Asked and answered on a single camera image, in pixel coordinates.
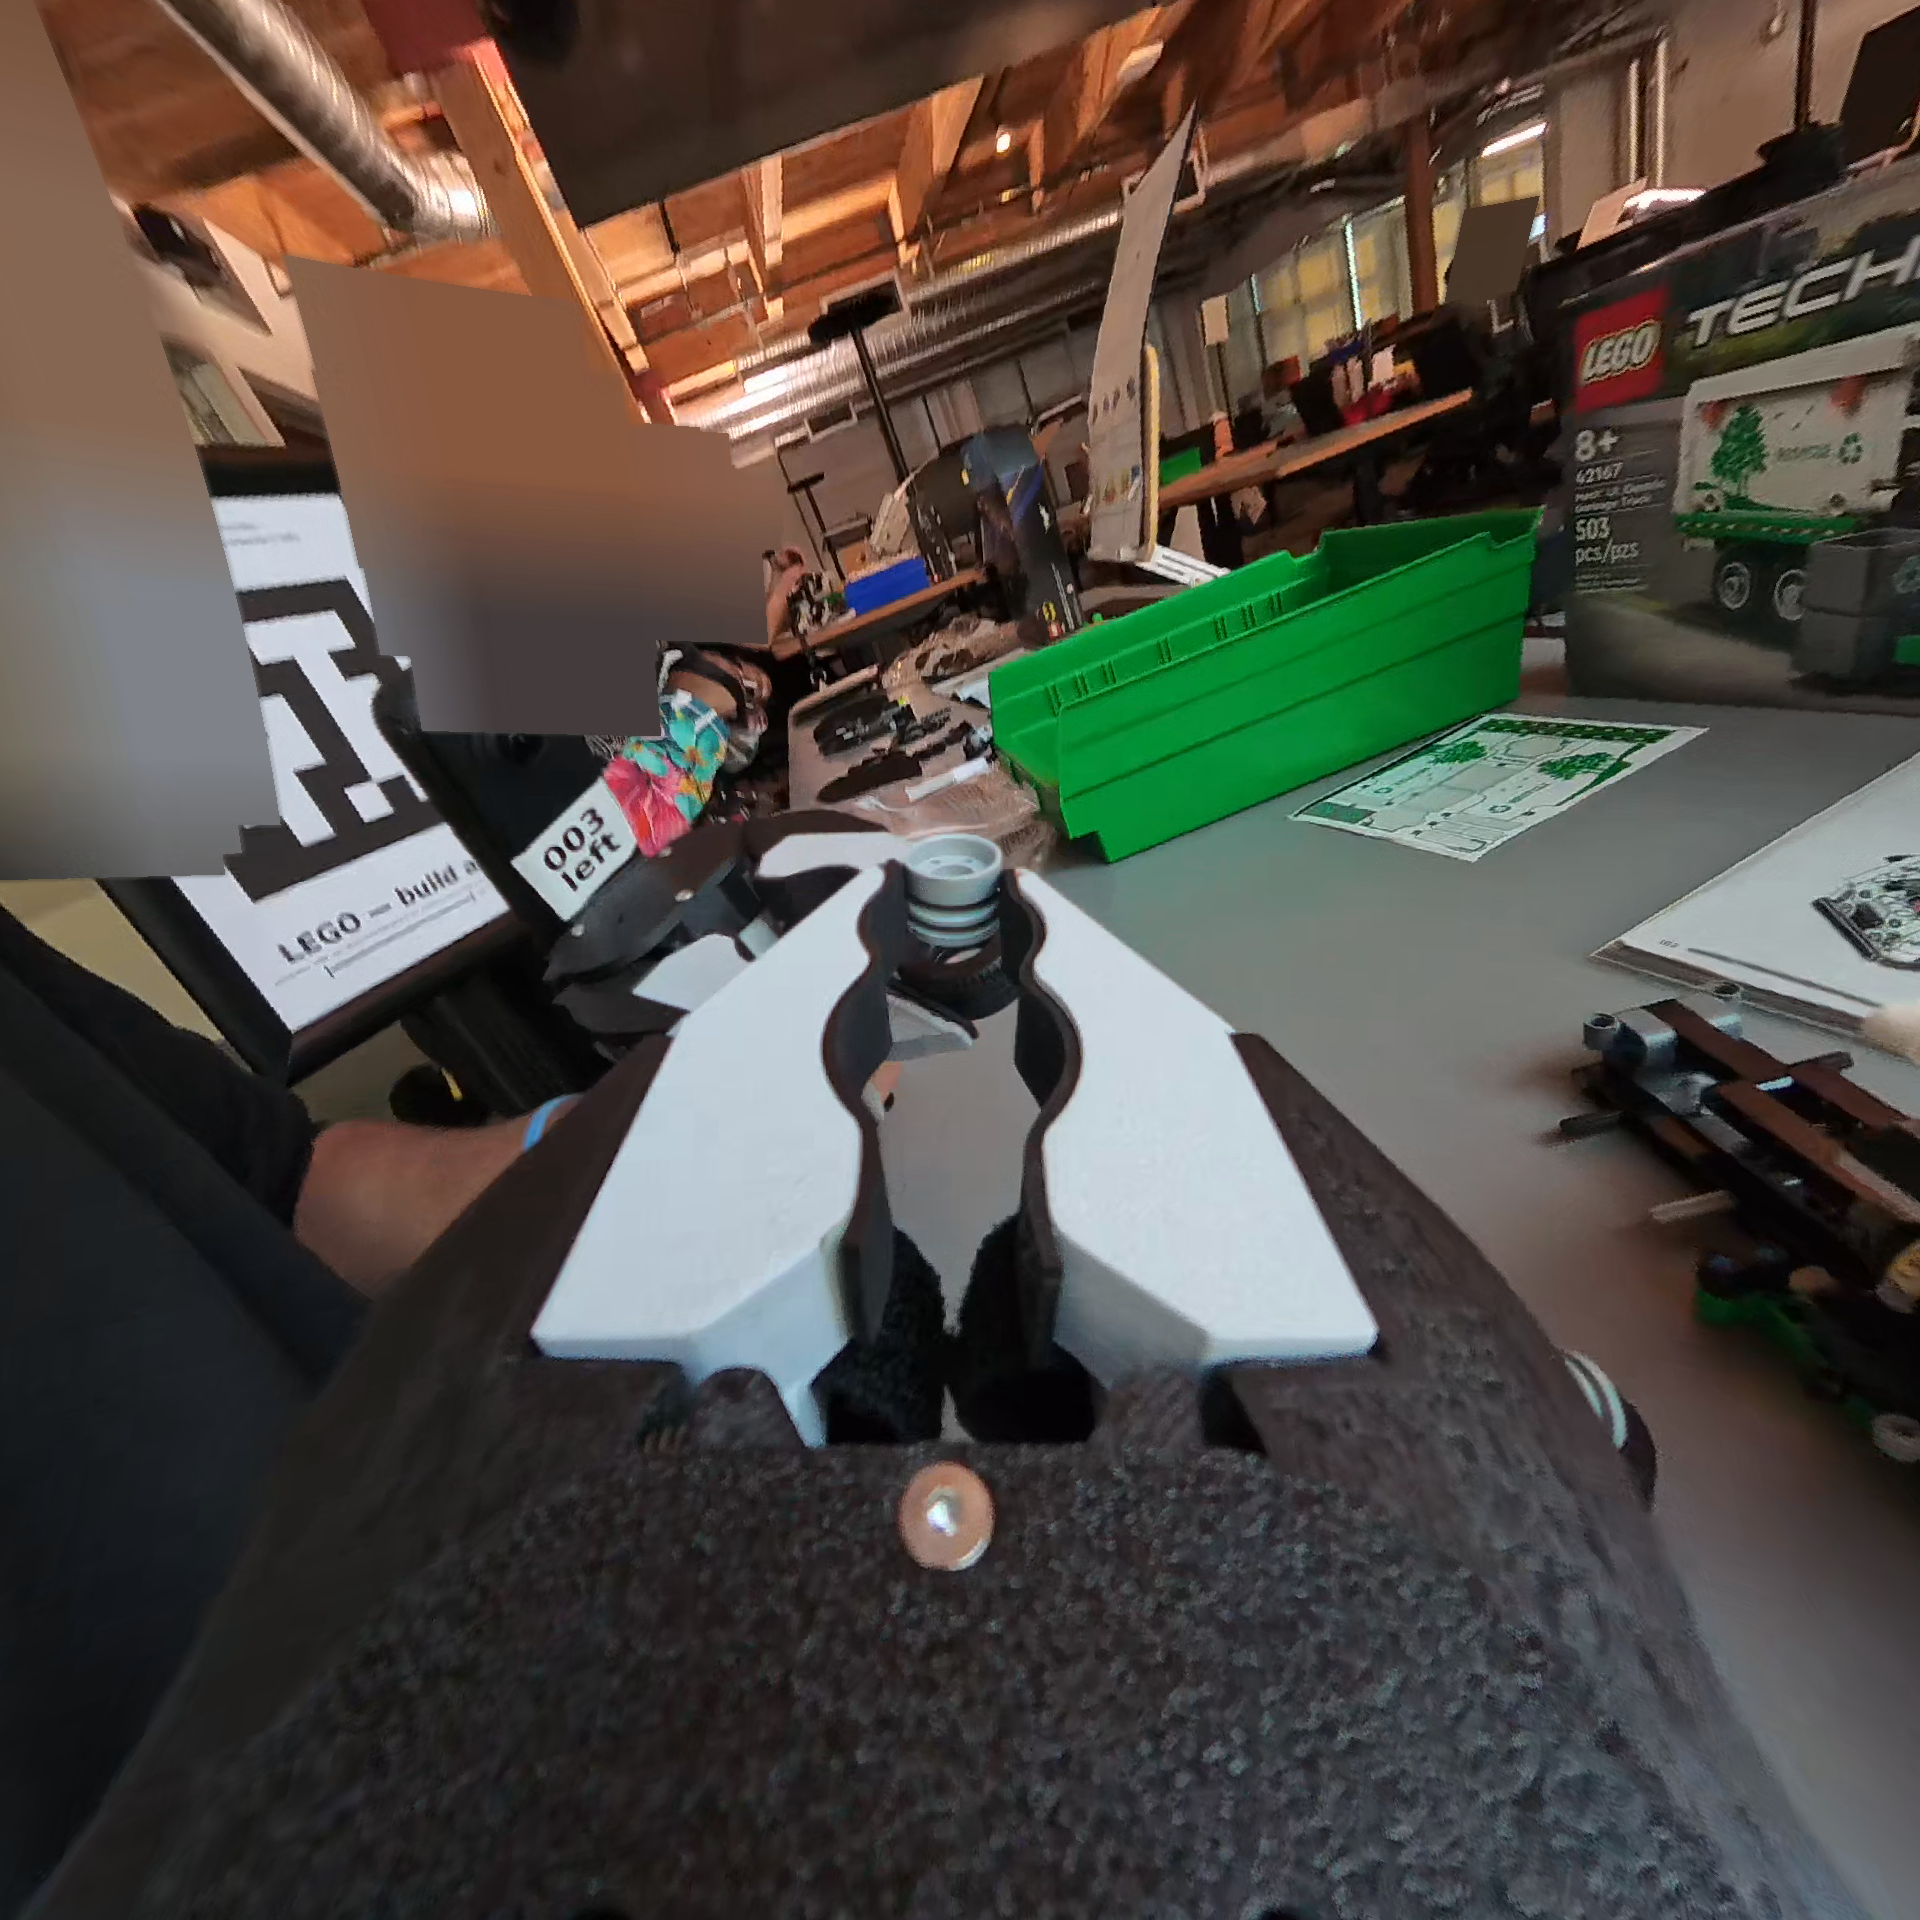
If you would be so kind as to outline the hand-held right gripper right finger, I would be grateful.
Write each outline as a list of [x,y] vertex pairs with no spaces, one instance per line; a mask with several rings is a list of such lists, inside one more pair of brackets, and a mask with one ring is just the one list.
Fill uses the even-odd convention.
[[1018,876],[1018,1312],[1098,1385],[1369,1356],[1379,1320],[1242,1035],[1073,903]]

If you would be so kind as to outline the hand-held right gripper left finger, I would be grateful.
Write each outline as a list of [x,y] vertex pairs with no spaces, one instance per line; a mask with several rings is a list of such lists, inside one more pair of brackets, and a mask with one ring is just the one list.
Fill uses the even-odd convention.
[[681,1021],[533,1324],[541,1356],[757,1372],[825,1440],[816,1382],[877,1335],[897,1276],[866,1089],[904,950],[885,862]]

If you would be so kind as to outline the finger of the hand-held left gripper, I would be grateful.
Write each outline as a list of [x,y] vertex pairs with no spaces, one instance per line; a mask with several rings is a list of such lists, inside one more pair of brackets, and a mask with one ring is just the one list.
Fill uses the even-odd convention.
[[[904,950],[909,939],[914,939],[912,931],[908,931]],[[714,996],[729,991],[740,975],[763,965],[766,956],[778,952],[781,942],[772,923],[754,920],[740,933],[708,933],[674,950],[650,956],[638,966],[638,1001],[664,1009],[665,1030],[673,1032],[685,1017]],[[978,1024],[948,1020],[930,1007],[897,999],[890,995],[890,987],[888,996],[892,1063],[930,1057],[977,1044]]]
[[816,873],[866,873],[905,862],[908,841],[892,832],[789,832],[754,857],[761,887],[794,881]]

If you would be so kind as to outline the black lego tire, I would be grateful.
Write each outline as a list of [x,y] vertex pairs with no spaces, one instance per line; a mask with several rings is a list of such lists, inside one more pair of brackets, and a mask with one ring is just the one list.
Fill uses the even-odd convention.
[[888,991],[948,1020],[980,1024],[1018,1004],[1019,985],[1001,959],[1001,936],[970,949],[909,939]]

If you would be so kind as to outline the light grey lego wheel hub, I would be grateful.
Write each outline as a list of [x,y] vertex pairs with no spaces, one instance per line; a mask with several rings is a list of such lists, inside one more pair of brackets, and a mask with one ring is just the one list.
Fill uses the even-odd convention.
[[971,952],[1000,923],[1001,848],[984,835],[941,832],[904,852],[905,913],[914,936],[937,952]]

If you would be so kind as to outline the black lego truck chassis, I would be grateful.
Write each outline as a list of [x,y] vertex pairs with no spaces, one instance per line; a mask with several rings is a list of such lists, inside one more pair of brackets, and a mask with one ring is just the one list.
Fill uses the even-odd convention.
[[1789,1063],[1745,1032],[1732,985],[1588,1014],[1566,1140],[1622,1133],[1684,1177],[1676,1221],[1722,1224],[1693,1313],[1769,1344],[1874,1451],[1917,1460],[1916,1118],[1854,1057]]

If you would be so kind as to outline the person's left forearm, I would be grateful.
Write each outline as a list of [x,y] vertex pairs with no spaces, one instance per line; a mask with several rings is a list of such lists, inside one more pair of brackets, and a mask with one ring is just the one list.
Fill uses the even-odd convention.
[[294,1236],[372,1299],[522,1157],[526,1115],[478,1129],[342,1120],[318,1133],[294,1203]]

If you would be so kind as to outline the lego instruction booklet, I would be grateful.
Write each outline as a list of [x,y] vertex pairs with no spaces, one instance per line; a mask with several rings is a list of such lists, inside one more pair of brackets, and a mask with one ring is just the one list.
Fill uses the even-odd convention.
[[1917,759],[1593,952],[1916,1057]]

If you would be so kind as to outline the lego truck set box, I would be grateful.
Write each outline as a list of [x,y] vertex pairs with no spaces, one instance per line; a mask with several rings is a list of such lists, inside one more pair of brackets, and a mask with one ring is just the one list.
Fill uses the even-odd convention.
[[1568,685],[1916,712],[1917,224],[1827,197],[1568,305]]

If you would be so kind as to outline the white printed task sign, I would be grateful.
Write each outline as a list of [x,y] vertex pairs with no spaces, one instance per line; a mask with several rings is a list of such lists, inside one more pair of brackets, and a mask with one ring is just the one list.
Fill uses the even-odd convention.
[[180,877],[198,919],[290,1032],[384,991],[510,907],[378,717],[401,663],[334,494],[220,495],[278,819],[221,871]]

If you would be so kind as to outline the dark blue printed box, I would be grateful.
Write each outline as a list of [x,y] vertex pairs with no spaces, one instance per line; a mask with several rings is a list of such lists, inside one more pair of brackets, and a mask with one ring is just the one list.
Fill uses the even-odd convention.
[[1083,623],[1050,472],[1021,428],[996,424],[964,443],[962,475],[977,543],[1024,643],[1060,640]]

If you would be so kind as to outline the green plastic bin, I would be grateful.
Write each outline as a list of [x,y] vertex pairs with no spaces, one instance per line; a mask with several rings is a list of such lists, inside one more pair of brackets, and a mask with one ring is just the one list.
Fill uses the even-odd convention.
[[989,676],[993,745],[1118,862],[1521,694],[1539,510],[1321,536]]

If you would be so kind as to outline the person's dark shirt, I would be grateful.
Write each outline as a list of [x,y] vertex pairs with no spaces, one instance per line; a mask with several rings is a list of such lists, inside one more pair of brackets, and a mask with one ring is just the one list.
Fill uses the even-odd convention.
[[3,916],[3,1904],[146,1734],[368,1310],[297,1094]]

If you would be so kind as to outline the wooden work table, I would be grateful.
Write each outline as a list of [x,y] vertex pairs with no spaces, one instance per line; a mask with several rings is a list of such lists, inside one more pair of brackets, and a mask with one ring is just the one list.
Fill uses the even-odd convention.
[[1477,405],[1475,389],[1437,400],[1424,400],[1379,417],[1344,424],[1300,441],[1270,441],[1240,449],[1222,462],[1182,475],[1160,492],[1160,512],[1180,512],[1205,497],[1232,495],[1245,488],[1268,488],[1321,468],[1379,468],[1385,449],[1398,446],[1443,420],[1467,413]]

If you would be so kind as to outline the silver ventilation duct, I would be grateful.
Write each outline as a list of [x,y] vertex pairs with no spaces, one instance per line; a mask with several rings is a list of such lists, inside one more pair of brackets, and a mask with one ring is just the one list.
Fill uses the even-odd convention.
[[323,40],[277,1],[157,1],[294,148],[346,184],[389,232],[424,245],[497,238],[464,159],[398,145]]

